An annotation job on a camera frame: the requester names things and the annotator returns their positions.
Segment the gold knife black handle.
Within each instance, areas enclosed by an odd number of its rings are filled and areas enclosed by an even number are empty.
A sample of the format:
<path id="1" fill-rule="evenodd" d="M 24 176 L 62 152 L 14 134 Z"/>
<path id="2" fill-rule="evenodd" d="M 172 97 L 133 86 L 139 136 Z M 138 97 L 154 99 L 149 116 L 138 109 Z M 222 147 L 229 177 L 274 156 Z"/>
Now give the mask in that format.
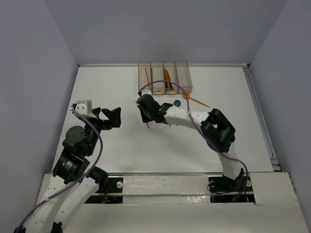
<path id="1" fill-rule="evenodd" d="M 166 72 L 164 72 L 164 78 L 165 78 L 165 81 L 166 81 L 165 82 L 165 94 L 169 94 L 170 86 L 169 86 L 169 83 L 168 83 L 169 79 L 167 77 Z"/>
<path id="2" fill-rule="evenodd" d="M 170 83 L 171 78 L 169 75 L 167 75 L 167 81 L 168 81 L 168 90 L 169 90 L 169 94 L 175 94 L 173 85 Z"/>

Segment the yellow orange spoon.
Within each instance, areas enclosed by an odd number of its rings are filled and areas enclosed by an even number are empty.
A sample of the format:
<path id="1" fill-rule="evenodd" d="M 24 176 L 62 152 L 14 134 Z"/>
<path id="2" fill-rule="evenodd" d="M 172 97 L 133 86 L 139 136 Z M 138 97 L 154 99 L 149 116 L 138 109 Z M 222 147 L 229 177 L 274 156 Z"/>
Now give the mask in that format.
<path id="1" fill-rule="evenodd" d="M 201 101 L 199 101 L 199 100 L 194 99 L 193 97 L 191 97 L 188 90 L 186 90 L 186 91 L 183 92 L 183 98 L 186 99 L 186 100 L 192 100 L 192 101 L 194 101 L 194 102 L 196 102 L 196 103 L 198 103 L 198 104 L 200 104 L 200 105 L 203 105 L 203 106 L 205 106 L 205 107 L 210 108 L 209 105 L 207 105 L 207 104 L 205 104 L 205 103 L 203 103 L 203 102 L 201 102 Z"/>

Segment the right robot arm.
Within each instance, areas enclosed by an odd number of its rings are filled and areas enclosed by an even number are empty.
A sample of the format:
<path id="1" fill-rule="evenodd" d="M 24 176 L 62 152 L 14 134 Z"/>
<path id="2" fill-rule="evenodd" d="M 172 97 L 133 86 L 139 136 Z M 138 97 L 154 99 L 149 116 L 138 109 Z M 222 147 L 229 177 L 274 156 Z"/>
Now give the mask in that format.
<path id="1" fill-rule="evenodd" d="M 138 94 L 136 104 L 144 123 L 154 121 L 197 130 L 207 145 L 219 156 L 223 168 L 221 186 L 227 192 L 232 190 L 242 193 L 246 190 L 248 170 L 235 152 L 236 130 L 220 110 L 196 112 L 191 111 L 189 106 L 182 109 L 170 103 L 160 105 L 151 94 Z"/>

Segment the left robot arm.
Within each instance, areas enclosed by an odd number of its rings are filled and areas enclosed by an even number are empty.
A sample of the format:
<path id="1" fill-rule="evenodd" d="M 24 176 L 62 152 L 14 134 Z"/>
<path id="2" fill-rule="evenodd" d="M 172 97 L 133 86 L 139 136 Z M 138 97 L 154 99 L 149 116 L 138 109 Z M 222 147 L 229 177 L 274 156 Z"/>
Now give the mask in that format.
<path id="1" fill-rule="evenodd" d="M 16 227 L 17 233 L 61 233 L 89 197 L 109 187 L 108 173 L 96 166 L 99 159 L 91 164 L 87 157 L 103 143 L 101 131 L 121 126 L 121 108 L 93 109 L 91 101 L 82 100 L 70 111 L 85 126 L 73 126 L 66 132 L 47 190 Z"/>

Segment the blue spoon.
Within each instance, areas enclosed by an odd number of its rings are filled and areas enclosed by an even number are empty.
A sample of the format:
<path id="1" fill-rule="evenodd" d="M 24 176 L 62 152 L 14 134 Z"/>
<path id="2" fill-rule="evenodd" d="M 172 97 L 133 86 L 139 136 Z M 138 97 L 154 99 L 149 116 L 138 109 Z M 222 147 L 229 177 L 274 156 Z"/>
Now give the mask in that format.
<path id="1" fill-rule="evenodd" d="M 180 100 L 175 100 L 175 101 L 173 102 L 173 104 L 174 104 L 174 106 L 176 106 L 176 107 L 180 107 L 181 102 L 180 102 Z"/>

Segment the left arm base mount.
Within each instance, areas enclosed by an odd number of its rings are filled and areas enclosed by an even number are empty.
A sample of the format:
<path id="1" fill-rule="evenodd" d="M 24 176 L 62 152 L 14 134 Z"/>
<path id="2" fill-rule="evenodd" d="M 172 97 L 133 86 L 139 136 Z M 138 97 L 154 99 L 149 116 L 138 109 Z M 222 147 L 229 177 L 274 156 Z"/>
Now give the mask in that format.
<path id="1" fill-rule="evenodd" d="M 123 177 L 109 176 L 105 187 L 100 188 L 91 195 L 85 204 L 122 204 L 123 203 Z"/>

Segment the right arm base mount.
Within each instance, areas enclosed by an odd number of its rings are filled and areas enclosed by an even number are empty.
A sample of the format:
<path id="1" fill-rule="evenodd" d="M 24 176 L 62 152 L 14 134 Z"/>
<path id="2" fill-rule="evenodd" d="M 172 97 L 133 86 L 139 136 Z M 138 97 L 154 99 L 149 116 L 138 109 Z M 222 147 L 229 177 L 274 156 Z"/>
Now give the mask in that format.
<path id="1" fill-rule="evenodd" d="M 250 177 L 243 176 L 237 184 L 225 183 L 224 176 L 208 178 L 207 190 L 211 203 L 255 203 L 255 195 Z"/>

